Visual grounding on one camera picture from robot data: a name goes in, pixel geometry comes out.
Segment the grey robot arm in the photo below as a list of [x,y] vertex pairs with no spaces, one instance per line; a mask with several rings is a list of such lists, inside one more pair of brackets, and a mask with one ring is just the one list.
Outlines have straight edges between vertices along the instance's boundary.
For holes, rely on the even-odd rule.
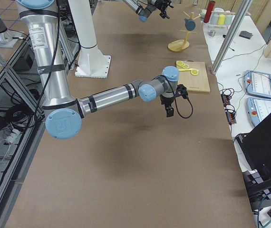
[[167,15],[167,8],[174,8],[171,0],[148,0],[147,3],[142,2],[145,8],[141,5],[140,0],[123,0],[123,2],[138,15],[142,22],[146,22],[156,10],[160,11],[159,15],[161,18],[170,19]]
[[[78,76],[107,77],[111,57],[105,56],[97,46],[90,4],[87,0],[69,1],[80,44],[77,66]],[[167,66],[161,75],[150,81],[136,80],[130,84],[106,90],[82,99],[70,94],[65,64],[59,47],[60,12],[55,0],[17,1],[20,19],[27,25],[32,48],[38,65],[45,102],[45,126],[57,139],[74,137],[87,114],[118,103],[140,97],[149,102],[160,97],[167,116],[176,98],[179,70]]]

